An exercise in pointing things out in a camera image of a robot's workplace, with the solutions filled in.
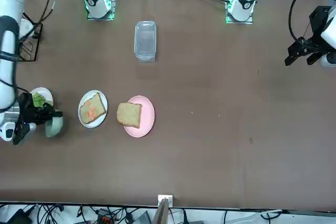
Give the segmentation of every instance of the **pink plate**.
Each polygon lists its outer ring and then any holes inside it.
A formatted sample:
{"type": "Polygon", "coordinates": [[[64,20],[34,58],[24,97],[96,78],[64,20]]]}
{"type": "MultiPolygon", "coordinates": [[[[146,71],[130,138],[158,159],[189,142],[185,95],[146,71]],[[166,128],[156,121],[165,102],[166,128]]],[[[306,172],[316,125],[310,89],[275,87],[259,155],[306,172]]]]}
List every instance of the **pink plate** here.
{"type": "Polygon", "coordinates": [[[146,136],[153,127],[155,120],[154,106],[147,97],[137,95],[128,102],[142,104],[140,116],[140,128],[124,126],[126,132],[133,137],[146,136]]]}

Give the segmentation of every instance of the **table surface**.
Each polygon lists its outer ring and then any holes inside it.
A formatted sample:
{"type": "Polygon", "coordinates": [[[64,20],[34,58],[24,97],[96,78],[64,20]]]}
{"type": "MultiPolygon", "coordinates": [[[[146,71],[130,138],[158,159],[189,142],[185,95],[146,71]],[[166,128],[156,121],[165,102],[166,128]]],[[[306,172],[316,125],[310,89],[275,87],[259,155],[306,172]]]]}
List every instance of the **table surface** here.
{"type": "MultiPolygon", "coordinates": [[[[172,194],[175,206],[335,210],[336,72],[305,58],[285,67],[291,1],[258,0],[254,24],[234,25],[211,0],[118,0],[112,22],[57,0],[17,83],[49,88],[66,125],[52,139],[40,127],[19,146],[0,141],[1,199],[156,205],[172,194]],[[134,56],[141,20],[157,24],[155,63],[134,56]],[[92,89],[109,108],[87,129],[77,110],[92,89]],[[135,95],[156,112],[143,138],[115,117],[135,95]]],[[[297,36],[324,1],[298,0],[297,36]]],[[[27,0],[26,12],[37,20],[44,5],[27,0]]]]}

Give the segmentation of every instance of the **plastic box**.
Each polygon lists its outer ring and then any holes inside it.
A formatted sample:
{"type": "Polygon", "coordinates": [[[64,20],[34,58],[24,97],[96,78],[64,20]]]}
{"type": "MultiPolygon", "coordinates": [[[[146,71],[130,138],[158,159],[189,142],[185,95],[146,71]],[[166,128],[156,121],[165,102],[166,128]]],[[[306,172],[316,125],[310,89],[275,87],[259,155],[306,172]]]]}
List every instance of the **plastic box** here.
{"type": "Polygon", "coordinates": [[[135,26],[134,54],[140,62],[154,62],[156,54],[156,24],[140,21],[135,26]]]}

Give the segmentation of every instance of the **green vegetable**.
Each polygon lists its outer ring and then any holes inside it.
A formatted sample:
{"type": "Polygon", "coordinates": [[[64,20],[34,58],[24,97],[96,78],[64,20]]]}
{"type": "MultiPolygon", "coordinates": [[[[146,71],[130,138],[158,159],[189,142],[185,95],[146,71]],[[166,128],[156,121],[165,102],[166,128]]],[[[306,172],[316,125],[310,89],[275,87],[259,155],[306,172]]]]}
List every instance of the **green vegetable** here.
{"type": "Polygon", "coordinates": [[[42,107],[46,102],[52,105],[52,102],[47,101],[43,95],[40,95],[39,93],[33,94],[33,103],[35,107],[42,107]]]}

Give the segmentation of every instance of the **toast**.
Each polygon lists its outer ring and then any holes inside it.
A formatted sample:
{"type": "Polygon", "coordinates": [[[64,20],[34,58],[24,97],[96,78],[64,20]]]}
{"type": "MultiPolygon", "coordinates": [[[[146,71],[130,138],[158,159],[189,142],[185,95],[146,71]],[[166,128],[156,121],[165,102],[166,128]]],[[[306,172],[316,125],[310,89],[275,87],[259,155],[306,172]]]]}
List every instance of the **toast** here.
{"type": "Polygon", "coordinates": [[[120,103],[117,110],[118,123],[124,126],[140,128],[141,104],[120,103]]]}
{"type": "Polygon", "coordinates": [[[99,93],[96,93],[80,107],[80,117],[85,124],[94,122],[98,117],[105,113],[106,110],[99,93]]]}

